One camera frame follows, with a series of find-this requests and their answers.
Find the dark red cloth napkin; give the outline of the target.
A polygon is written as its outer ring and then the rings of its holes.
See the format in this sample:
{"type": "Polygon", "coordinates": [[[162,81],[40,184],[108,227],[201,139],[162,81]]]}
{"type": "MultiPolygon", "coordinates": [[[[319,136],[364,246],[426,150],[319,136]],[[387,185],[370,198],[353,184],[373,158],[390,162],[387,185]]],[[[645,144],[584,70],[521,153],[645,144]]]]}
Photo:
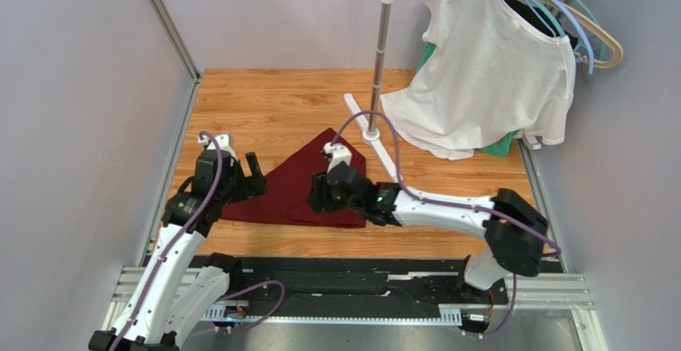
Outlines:
{"type": "Polygon", "coordinates": [[[221,218],[272,225],[298,225],[359,229],[366,226],[361,215],[349,210],[315,213],[307,203],[313,175],[325,171],[329,161],[322,148],[337,132],[328,128],[300,148],[266,176],[267,192],[261,196],[225,205],[221,218]]]}

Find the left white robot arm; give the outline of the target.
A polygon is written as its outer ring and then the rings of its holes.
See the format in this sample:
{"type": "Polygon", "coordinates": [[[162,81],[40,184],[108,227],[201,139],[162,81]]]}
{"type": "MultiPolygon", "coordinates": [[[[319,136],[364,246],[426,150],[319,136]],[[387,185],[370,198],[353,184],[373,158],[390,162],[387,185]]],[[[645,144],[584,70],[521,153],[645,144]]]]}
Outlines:
{"type": "Polygon", "coordinates": [[[266,193],[257,155],[245,158],[250,175],[230,148],[209,145],[199,155],[193,176],[165,206],[155,249],[126,307],[110,329],[94,332],[90,350],[179,350],[205,311],[243,284],[241,260],[213,253],[191,286],[178,291],[224,206],[266,193]]]}

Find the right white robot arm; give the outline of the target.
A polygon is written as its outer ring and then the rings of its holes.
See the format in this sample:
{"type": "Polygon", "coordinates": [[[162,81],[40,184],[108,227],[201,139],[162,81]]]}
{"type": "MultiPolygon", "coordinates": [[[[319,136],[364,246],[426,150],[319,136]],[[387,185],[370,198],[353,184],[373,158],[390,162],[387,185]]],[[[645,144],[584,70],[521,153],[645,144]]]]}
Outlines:
{"type": "Polygon", "coordinates": [[[316,213],[347,210],[374,225],[431,226],[465,233],[486,242],[467,257],[455,285],[461,294],[481,295],[507,275],[535,277],[546,245],[548,220],[517,192],[493,197],[454,197],[371,182],[341,163],[312,177],[307,202],[316,213]]]}

